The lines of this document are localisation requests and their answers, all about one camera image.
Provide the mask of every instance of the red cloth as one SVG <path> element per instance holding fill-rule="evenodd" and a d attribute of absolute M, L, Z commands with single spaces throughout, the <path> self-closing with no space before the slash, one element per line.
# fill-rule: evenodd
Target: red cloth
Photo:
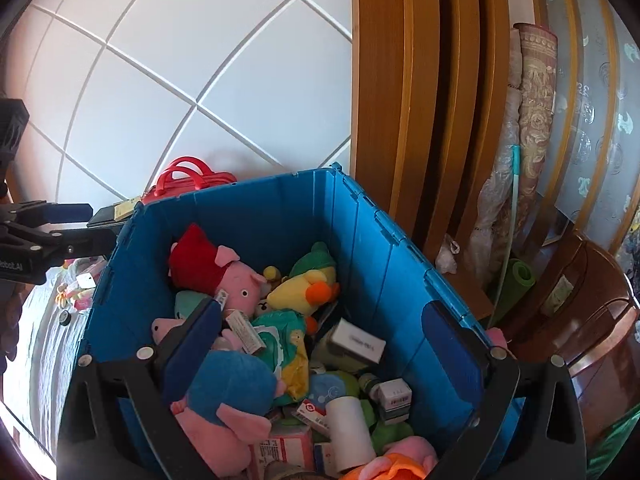
<path fill-rule="evenodd" d="M 218 248 L 209 242 L 204 231 L 197 224 L 191 224 L 169 255 L 174 285 L 215 296 L 230 265 L 217 266 L 217 254 Z"/>

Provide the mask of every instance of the orange cloth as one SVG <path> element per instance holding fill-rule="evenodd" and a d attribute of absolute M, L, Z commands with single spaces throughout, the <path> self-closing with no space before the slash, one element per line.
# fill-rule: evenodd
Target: orange cloth
<path fill-rule="evenodd" d="M 384 456 L 391 460 L 391 467 L 378 473 L 371 480 L 424 480 L 427 476 L 426 471 L 420 464 L 405 455 L 390 453 Z M 340 480 L 359 480 L 360 472 L 366 466 L 361 465 L 356 469 L 352 469 Z"/>

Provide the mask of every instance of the pig plush in blue clothes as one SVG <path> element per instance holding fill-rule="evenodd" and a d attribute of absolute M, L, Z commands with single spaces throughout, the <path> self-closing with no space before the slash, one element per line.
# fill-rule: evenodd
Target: pig plush in blue clothes
<path fill-rule="evenodd" d="M 212 471 L 234 476 L 251 461 L 249 445 L 268 438 L 271 423 L 263 415 L 285 389 L 257 357 L 212 350 L 171 410 Z"/>

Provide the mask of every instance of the red bag handle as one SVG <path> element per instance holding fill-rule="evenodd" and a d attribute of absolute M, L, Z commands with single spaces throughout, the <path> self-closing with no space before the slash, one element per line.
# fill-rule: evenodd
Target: red bag handle
<path fill-rule="evenodd" d="M 204 162 L 203 160 L 200 160 L 199 158 L 196 158 L 194 156 L 180 156 L 179 158 L 176 158 L 171 164 L 169 164 L 169 166 L 166 168 L 165 171 L 167 170 L 172 170 L 172 169 L 177 169 L 177 170 L 181 170 L 183 168 L 183 166 L 178 166 L 178 164 L 182 163 L 182 162 L 190 162 L 191 164 L 193 164 L 196 168 L 198 168 L 200 170 L 200 173 L 203 176 L 211 176 L 213 175 L 213 171 L 211 171 L 211 168 L 209 166 L 207 166 L 207 163 Z M 168 177 L 168 181 L 171 182 L 174 178 L 172 176 Z"/>
<path fill-rule="evenodd" d="M 208 187 L 202 175 L 197 171 L 193 171 L 191 168 L 184 168 L 182 166 L 176 166 L 175 168 L 172 168 L 170 166 L 166 170 L 164 170 L 158 177 L 158 182 L 156 183 L 156 188 L 154 189 L 154 196 L 164 195 L 164 186 L 167 182 L 172 182 L 174 180 L 172 177 L 174 171 L 178 171 L 179 173 L 184 173 L 190 176 L 193 179 L 193 189 L 195 190 L 201 190 Z"/>

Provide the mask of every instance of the red handbag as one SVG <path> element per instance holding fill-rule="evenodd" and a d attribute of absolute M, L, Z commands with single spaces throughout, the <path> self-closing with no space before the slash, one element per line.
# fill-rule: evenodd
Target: red handbag
<path fill-rule="evenodd" d="M 200 170 L 200 173 L 191 168 L 180 166 L 182 162 L 190 162 Z M 174 179 L 174 172 L 184 173 L 187 176 Z M 222 186 L 223 184 L 231 184 L 237 181 L 236 177 L 231 173 L 225 171 L 216 173 L 215 171 L 211 171 L 210 167 L 199 158 L 182 156 L 176 158 L 169 164 L 169 167 L 158 177 L 156 185 L 152 186 L 151 189 L 143 195 L 141 200 L 143 204 L 148 204 L 149 202 L 167 198 L 168 196 L 178 196 L 182 193 L 206 189 L 207 187 Z"/>

